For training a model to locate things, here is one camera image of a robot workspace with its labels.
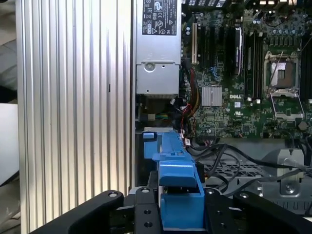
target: white surface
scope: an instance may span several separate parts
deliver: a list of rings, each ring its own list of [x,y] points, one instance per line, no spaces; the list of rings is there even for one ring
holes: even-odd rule
[[[0,103],[0,184],[18,170],[18,106]]]

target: gray metal housing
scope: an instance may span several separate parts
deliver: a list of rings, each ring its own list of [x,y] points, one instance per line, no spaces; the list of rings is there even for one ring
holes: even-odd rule
[[[136,93],[178,94],[181,61],[181,0],[176,0],[175,36],[143,35],[143,2],[143,0],[136,0]]]
[[[131,184],[131,1],[16,1],[21,233]]]

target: sticker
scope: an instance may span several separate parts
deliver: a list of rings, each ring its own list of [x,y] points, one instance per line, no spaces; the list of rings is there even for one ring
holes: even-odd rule
[[[189,140],[189,139],[187,139],[187,138],[185,138],[185,145],[188,145],[188,146],[190,146],[191,145],[191,141]]]
[[[143,0],[142,34],[176,35],[176,0]]]

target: metal bracket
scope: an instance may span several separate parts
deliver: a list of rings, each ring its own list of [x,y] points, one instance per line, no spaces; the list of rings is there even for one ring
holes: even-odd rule
[[[281,96],[286,96],[286,97],[290,97],[290,98],[297,98],[299,105],[300,105],[300,108],[301,108],[301,113],[300,114],[291,114],[290,116],[288,116],[286,114],[277,113],[273,97],[281,97]],[[271,102],[272,102],[272,106],[273,106],[273,110],[274,110],[274,115],[276,118],[283,118],[283,119],[286,119],[289,121],[293,121],[296,118],[304,118],[304,110],[303,110],[302,103],[300,101],[300,97],[299,97],[298,93],[291,93],[288,90],[279,89],[273,93],[270,93],[270,97],[271,97]]]

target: ribbed metal panel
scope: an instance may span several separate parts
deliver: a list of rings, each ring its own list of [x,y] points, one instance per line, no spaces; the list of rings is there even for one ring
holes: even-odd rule
[[[222,87],[208,86],[202,88],[202,106],[222,106]]]
[[[21,228],[130,186],[131,1],[16,1]]]

